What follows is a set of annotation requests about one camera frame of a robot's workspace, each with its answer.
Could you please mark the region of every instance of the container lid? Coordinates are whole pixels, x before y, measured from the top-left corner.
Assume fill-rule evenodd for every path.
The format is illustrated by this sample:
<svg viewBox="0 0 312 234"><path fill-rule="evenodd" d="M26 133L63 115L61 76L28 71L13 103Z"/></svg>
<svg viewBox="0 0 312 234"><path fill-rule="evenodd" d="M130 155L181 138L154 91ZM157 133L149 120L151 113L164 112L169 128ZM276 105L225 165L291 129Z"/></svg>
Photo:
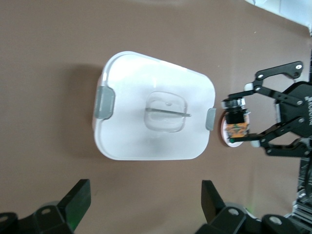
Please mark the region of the container lid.
<svg viewBox="0 0 312 234"><path fill-rule="evenodd" d="M199 156L215 120L215 89L203 74L121 52L98 82L94 137L115 160L175 160Z"/></svg>

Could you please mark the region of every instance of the screw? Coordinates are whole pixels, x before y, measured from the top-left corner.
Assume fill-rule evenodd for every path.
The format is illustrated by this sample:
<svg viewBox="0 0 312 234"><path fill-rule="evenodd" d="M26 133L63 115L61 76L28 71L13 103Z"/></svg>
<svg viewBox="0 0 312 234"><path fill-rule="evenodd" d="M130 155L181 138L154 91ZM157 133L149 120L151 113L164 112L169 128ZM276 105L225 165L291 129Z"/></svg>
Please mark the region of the screw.
<svg viewBox="0 0 312 234"><path fill-rule="evenodd" d="M8 216L2 216L2 217L0 217L0 223L1 222L5 222L7 219L8 219L9 217Z"/></svg>
<svg viewBox="0 0 312 234"><path fill-rule="evenodd" d="M239 212L236 210L236 209L233 209L233 208L230 208L229 209L229 213L231 215L235 215L235 216L238 216L239 215Z"/></svg>
<svg viewBox="0 0 312 234"><path fill-rule="evenodd" d="M282 224L282 221L278 218L278 217L275 217L275 216L271 216L269 218L269 220L274 223L274 224L277 224L277 225L281 225Z"/></svg>

